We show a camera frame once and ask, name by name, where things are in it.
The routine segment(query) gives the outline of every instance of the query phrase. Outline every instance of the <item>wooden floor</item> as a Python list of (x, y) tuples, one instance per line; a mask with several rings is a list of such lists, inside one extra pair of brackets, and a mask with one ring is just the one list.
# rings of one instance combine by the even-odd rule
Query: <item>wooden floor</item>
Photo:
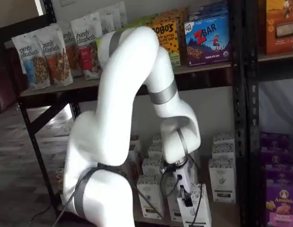
[[(46, 108), (28, 110), (32, 121)], [(37, 133), (37, 140), (57, 192), (55, 171), (63, 166), (68, 134), (73, 124), (69, 106)], [(20, 110), (0, 114), (0, 227), (27, 227), (31, 217), (50, 204), (43, 177)], [(52, 209), (31, 227), (48, 227), (55, 220)], [(62, 223), (58, 226), (84, 226)]]

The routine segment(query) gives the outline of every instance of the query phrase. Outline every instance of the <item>white robotic arm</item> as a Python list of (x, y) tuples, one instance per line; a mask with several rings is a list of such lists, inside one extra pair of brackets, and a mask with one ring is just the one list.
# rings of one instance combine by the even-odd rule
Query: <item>white robotic arm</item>
[[(104, 41), (99, 51), (107, 50), (111, 56), (100, 79), (97, 110), (82, 113), (74, 122), (63, 195), (67, 201), (88, 173), (69, 209), (99, 227), (120, 222), (130, 227), (134, 221), (129, 183), (118, 174), (92, 168), (98, 163), (120, 166), (126, 160), (133, 101), (141, 85), (146, 84), (156, 113), (164, 118), (161, 134), (168, 163), (183, 163), (186, 155), (200, 146), (200, 134), (193, 110), (179, 98), (169, 55), (159, 47), (155, 32), (139, 27), (107, 36), (110, 43)], [(188, 123), (180, 124), (179, 117)]]

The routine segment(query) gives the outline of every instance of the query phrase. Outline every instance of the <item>brown chair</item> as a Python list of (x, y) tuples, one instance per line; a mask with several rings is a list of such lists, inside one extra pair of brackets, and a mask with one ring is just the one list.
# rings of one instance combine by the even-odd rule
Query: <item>brown chair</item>
[[(20, 91), (27, 89), (27, 78), (22, 73), (18, 53), (15, 48), (7, 49), (12, 63), (13, 71), (17, 79)], [(16, 94), (13, 90), (6, 66), (3, 61), (3, 54), (0, 52), (0, 113), (16, 102)]]

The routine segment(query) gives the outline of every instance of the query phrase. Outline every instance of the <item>gray joint band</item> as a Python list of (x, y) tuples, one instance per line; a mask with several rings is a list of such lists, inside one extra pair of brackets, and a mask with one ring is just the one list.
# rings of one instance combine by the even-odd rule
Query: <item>gray joint band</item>
[(177, 129), (177, 133), (178, 133), (178, 135), (180, 137), (180, 140), (181, 140), (181, 143), (182, 143), (182, 146), (183, 146), (183, 149), (184, 149), (184, 153), (185, 153), (185, 155), (187, 155), (189, 153), (189, 151), (188, 151), (188, 147), (186, 146), (182, 131), (180, 129)]
[(87, 172), (86, 175), (84, 175), (83, 178), (82, 178), (82, 176), (80, 176), (77, 181), (77, 184), (76, 184), (76, 187), (78, 187), (78, 185), (80, 184), (80, 182), (82, 180), (82, 183), (79, 186), (77, 193), (74, 195), (74, 206), (75, 206), (75, 210), (76, 210), (77, 214), (84, 219), (86, 219), (86, 215), (84, 212), (83, 199), (84, 199), (84, 192), (86, 189), (86, 184), (90, 180), (93, 173), (95, 173), (97, 170), (98, 170), (98, 168), (92, 168), (91, 170), (89, 170)]
[(122, 31), (117, 31), (113, 34), (110, 45), (109, 45), (109, 57), (114, 53), (114, 51), (117, 49), (119, 40), (121, 37)]
[(165, 90), (157, 92), (157, 93), (149, 93), (151, 101), (153, 104), (160, 105), (170, 101), (177, 92), (176, 81), (170, 84)]

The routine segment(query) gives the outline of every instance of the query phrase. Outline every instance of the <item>white box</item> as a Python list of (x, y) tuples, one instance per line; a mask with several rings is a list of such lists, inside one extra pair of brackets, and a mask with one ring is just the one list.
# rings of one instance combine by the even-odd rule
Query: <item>white box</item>
[[(138, 190), (148, 199), (148, 201), (164, 216), (164, 201), (160, 192), (160, 177), (157, 175), (141, 175), (138, 179)], [(142, 215), (145, 218), (161, 219), (158, 214), (139, 196)]]
[(132, 176), (135, 181), (138, 180), (139, 176), (142, 174), (140, 167), (140, 159), (135, 145), (129, 146), (129, 153), (127, 157), (129, 166), (131, 168)]
[(156, 143), (162, 143), (162, 139), (161, 139), (161, 134), (156, 134), (155, 136), (153, 136), (153, 144)]
[[(166, 193), (169, 194), (176, 184), (176, 180), (173, 177), (168, 177), (166, 182)], [(179, 191), (176, 189), (174, 192), (167, 197), (167, 202), (169, 205), (170, 215), (172, 221), (182, 221), (180, 208), (177, 201), (177, 196)]]
[[(182, 223), (185, 227), (190, 227), (192, 221), (194, 220), (194, 216), (195, 216), (197, 206), (199, 203), (199, 197), (200, 197), (200, 184), (192, 183), (191, 184), (191, 198), (192, 198), (193, 206), (186, 207), (181, 197), (177, 198), (181, 216), (182, 216)], [(209, 203), (207, 198), (207, 188), (205, 184), (203, 184), (200, 207), (198, 210), (198, 215), (194, 223), (194, 226), (211, 227), (211, 225), (212, 225), (212, 218), (211, 218), (211, 213), (210, 213)]]
[(230, 158), (233, 160), (233, 169), (235, 175), (235, 182), (236, 178), (236, 154), (234, 144), (232, 143), (224, 143), (224, 144), (217, 144), (212, 146), (212, 157), (213, 158)]
[(233, 137), (232, 132), (223, 132), (223, 133), (217, 133), (213, 136), (213, 144), (224, 144), (224, 143), (235, 143), (235, 139)]
[(162, 159), (145, 158), (142, 163), (143, 174), (155, 174), (160, 176), (160, 164)]
[(213, 199), (216, 202), (236, 202), (233, 160), (212, 158), (208, 163)]
[(152, 144), (150, 148), (147, 150), (148, 157), (152, 159), (162, 159), (163, 153), (162, 153), (162, 144), (156, 143)]
[(143, 150), (142, 150), (140, 137), (138, 135), (131, 135), (129, 144), (130, 145), (135, 145), (136, 151), (138, 152), (139, 160), (141, 162), (140, 163), (140, 166), (141, 166), (142, 165), (142, 160), (147, 156), (147, 154), (145, 154), (145, 152), (143, 152)]

